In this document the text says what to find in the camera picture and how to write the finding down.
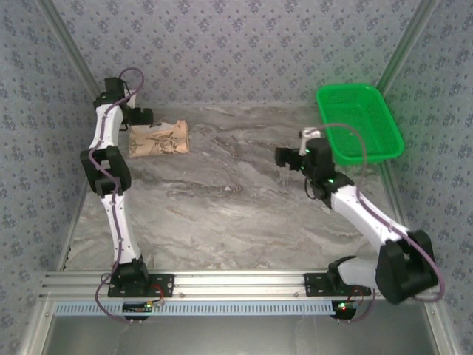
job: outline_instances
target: metal corner post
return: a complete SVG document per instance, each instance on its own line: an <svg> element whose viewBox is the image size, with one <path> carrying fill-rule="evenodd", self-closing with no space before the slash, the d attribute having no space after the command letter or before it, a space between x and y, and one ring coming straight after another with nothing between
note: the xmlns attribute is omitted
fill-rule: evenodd
<svg viewBox="0 0 473 355"><path fill-rule="evenodd" d="M394 52L391 55L376 87L383 96L386 96L396 75L401 70L419 35L422 33L431 14L440 3L440 0L420 0L412 17L404 30Z"/></svg>
<svg viewBox="0 0 473 355"><path fill-rule="evenodd" d="M62 20L61 15L59 15L55 5L50 0L35 0L35 2L50 25L51 31L54 32L57 39L61 43L64 52L66 52L67 57L71 61L79 78L84 83L87 92L92 98L95 98L101 92L100 87L90 72L87 63L81 55L81 52L75 45L75 42L72 39L66 24Z"/></svg>

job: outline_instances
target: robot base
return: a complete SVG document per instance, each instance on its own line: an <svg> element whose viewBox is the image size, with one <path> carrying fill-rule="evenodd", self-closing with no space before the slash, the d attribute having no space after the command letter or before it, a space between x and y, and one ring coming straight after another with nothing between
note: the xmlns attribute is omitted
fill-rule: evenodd
<svg viewBox="0 0 473 355"><path fill-rule="evenodd" d="M143 258L120 264L112 275L109 297L172 297L174 290L173 274L148 274Z"/></svg>
<svg viewBox="0 0 473 355"><path fill-rule="evenodd" d="M371 295L371 289L362 286L345 285L341 280L336 287L327 272L304 274L307 297L361 296Z"/></svg>

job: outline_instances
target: wire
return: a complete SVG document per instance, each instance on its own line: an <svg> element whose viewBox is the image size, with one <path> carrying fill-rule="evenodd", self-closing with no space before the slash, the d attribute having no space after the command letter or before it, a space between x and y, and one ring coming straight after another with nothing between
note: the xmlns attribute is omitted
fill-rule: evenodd
<svg viewBox="0 0 473 355"><path fill-rule="evenodd" d="M113 264L113 267L112 267L112 270L110 271L110 273L105 277L103 278L104 275L102 275L101 277L101 283L100 285L97 287L97 290L95 290L95 302L97 303L97 306L102 310L102 312L104 312L108 317L112 318L113 320L116 320L118 322L122 322L122 323L127 323L127 324L131 324L133 323L132 320L128 321L122 317L119 317L119 316L116 316L110 312L108 312L105 307L101 304L100 300L99 300L99 297L100 297L100 291L102 289L102 287L104 285L107 284L107 282L110 280L110 278L112 277L112 275L117 271L118 269L118 266L120 265L120 259L121 259L121 247L122 247L122 242L123 242L123 239L121 237L121 231L120 231L120 226L118 224L118 219L117 219L117 212L116 212L116 209L115 209L115 201L116 201L116 197L117 197L117 193L118 193L118 189L120 188L120 180L117 179L116 177L112 176L105 168L103 168L95 159L94 159L94 153L97 151L98 147L101 146L101 144L103 143L103 135L105 134L105 121L107 119L107 115L110 113L110 111L112 111L112 109L114 109L115 107L119 106L120 104L122 104L123 102L125 101L128 101L133 95L136 95L139 93L139 91L141 91L141 89L143 88L143 85L144 85L144 82L145 82L145 75L143 74L143 72L141 70L139 70L138 68L135 68L135 67L129 67L129 68L126 68L124 70L121 71L120 75L118 76L119 78L121 78L123 76L123 74L125 74L126 72L130 71L130 70L134 70L134 71L137 71L140 73L141 75L141 82L140 84L138 85L138 87L133 91L133 92L129 92L129 94L127 96L125 96L124 98L121 98L120 100L117 100L116 102L114 102L112 105L110 105L106 110L105 112L103 113L103 116L101 118L102 122L101 122L101 130L100 130L100 134L99 134L99 140L97 142L97 144L89 150L89 159L90 161L92 162L92 164L94 164L95 168L97 168L98 171L100 171L102 174L104 174L108 179L110 179L115 187L113 189L113 192L112 192L112 201L111 201L111 205L112 205L112 218L113 218L113 223L115 224L115 229L117 230L117 237L118 237L118 253L117 253L117 259L115 261L115 263Z"/></svg>
<svg viewBox="0 0 473 355"><path fill-rule="evenodd" d="M124 82L124 84L125 84L126 91L127 91L128 93L130 93L130 89L128 88L128 84L127 84L126 81L124 81L124 80L123 80L123 82Z"/></svg>
<svg viewBox="0 0 473 355"><path fill-rule="evenodd" d="M350 301L352 299L355 290L358 290L358 292L361 295L361 302L358 303L358 305L361 305L363 303L363 299L364 299L363 291L361 290L361 288L359 288L356 285L352 287L352 292L350 293L349 297L345 300L345 303L347 303L348 301Z"/></svg>
<svg viewBox="0 0 473 355"><path fill-rule="evenodd" d="M305 190L305 194L307 195L308 198L310 198L311 200L315 200L317 197L314 195L314 196L310 196L309 195L309 190L307 189L307 183L309 182L309 177L305 177L305 180L304 180L304 190Z"/></svg>
<svg viewBox="0 0 473 355"><path fill-rule="evenodd" d="M403 238L407 243L413 247L424 259L427 261L427 263L430 265L432 270L435 272L435 275L438 278L438 285L439 285L439 291L436 294L435 297L433 298L418 298L418 297L413 297L417 301L421 302L438 302L443 298L443 295L445 294L445 279L443 278L442 272L438 268L438 266L435 264L435 261L414 241L412 240L409 235L405 231L401 231L395 226L392 226L391 223L387 220L385 220L382 216L378 215L375 211L373 211L368 204L364 201L364 198L361 196L361 186L363 184L363 179L367 173L367 148L366 145L364 144L363 138L361 137L360 133L354 129L353 127L349 126L348 124L323 124L319 127L314 128L308 134L312 134L315 131L319 131L321 129L327 129L330 127L340 127L340 128L345 128L349 129L360 141L361 145L361 153L363 155L363 165L361 167L361 176L356 182L356 197L358 198L358 202L363 206L363 208L371 214L379 223L382 225L386 226L390 231L395 232L399 237Z"/></svg>
<svg viewBox="0 0 473 355"><path fill-rule="evenodd" d="M343 323L357 323L364 320L366 317L370 315L370 313L372 312L372 309L375 307L375 301L376 301L376 290L373 289L371 290L371 292L372 292L371 303L368 306L367 310L360 317L357 317L352 320L342 320Z"/></svg>
<svg viewBox="0 0 473 355"><path fill-rule="evenodd" d="M164 304L164 292L163 292L162 288L159 285L151 285L151 287L156 288L160 292L160 298L158 298L157 300L152 301L152 303L156 303L156 302L159 302L159 301L162 300L163 304Z"/></svg>

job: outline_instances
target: black mounting bracket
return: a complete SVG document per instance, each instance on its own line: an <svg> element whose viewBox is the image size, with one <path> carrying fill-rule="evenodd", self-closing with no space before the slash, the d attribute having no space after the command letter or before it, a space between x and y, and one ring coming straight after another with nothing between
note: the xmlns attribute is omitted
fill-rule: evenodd
<svg viewBox="0 0 473 355"><path fill-rule="evenodd" d="M141 257L120 264L110 278L109 297L145 297L150 299L172 297L173 274L148 274Z"/></svg>
<svg viewBox="0 0 473 355"><path fill-rule="evenodd" d="M131 107L125 106L122 107L123 112L123 123L125 125L130 126L151 126L154 122L153 110L152 109L143 109L141 112L141 108L135 107L132 109Z"/></svg>
<svg viewBox="0 0 473 355"><path fill-rule="evenodd" d="M366 287L345 285L344 283L333 287L327 272L314 272L304 274L305 295L307 297L349 297L370 296L371 290Z"/></svg>
<svg viewBox="0 0 473 355"><path fill-rule="evenodd" d="M105 91L95 99L94 109L102 105L113 104L124 97L125 82L120 78L106 78Z"/></svg>

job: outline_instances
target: brown paper bag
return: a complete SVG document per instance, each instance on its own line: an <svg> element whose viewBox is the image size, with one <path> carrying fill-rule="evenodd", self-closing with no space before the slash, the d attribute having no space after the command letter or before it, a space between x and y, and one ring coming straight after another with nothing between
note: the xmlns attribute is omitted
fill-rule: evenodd
<svg viewBox="0 0 473 355"><path fill-rule="evenodd" d="M137 158L158 154L187 153L189 139L187 123L162 123L159 126L131 126L129 157Z"/></svg>

